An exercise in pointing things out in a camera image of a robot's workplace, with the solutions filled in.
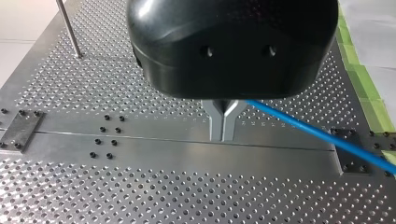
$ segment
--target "green foam strip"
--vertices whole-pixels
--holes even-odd
[[[340,7],[336,38],[345,69],[359,97],[370,129],[375,133],[395,132],[384,102],[381,100],[367,69],[359,62]]]
[[[387,161],[396,165],[396,152],[382,151],[382,154],[384,154],[385,158],[387,158]]]

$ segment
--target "white floor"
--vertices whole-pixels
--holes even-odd
[[[55,0],[0,0],[0,88],[57,12]]]

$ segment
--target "metal bar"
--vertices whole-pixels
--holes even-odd
[[[224,114],[218,100],[201,101],[205,112],[210,116],[210,141],[221,141]]]
[[[64,8],[64,2],[63,0],[56,0],[56,3],[58,4],[58,8],[61,11],[62,17],[64,18],[64,24],[66,25],[67,33],[69,34],[69,38],[70,41],[72,42],[73,49],[76,53],[76,57],[81,58],[82,54],[81,51],[79,50],[78,43],[74,35],[72,25],[70,24],[70,20],[67,16],[66,9]]]
[[[222,132],[223,142],[233,141],[236,118],[246,109],[247,105],[248,104],[243,100],[235,100],[231,102],[231,105],[225,111]]]

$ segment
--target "metal clamp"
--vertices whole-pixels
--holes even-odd
[[[43,117],[44,113],[40,111],[20,110],[1,138],[0,150],[23,152]]]
[[[201,103],[210,117],[210,141],[233,141],[236,117],[247,103],[242,100],[203,100]]]

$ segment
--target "black robot housing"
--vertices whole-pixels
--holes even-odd
[[[134,54],[151,85],[194,99],[283,98],[317,77],[336,0],[130,0]]]

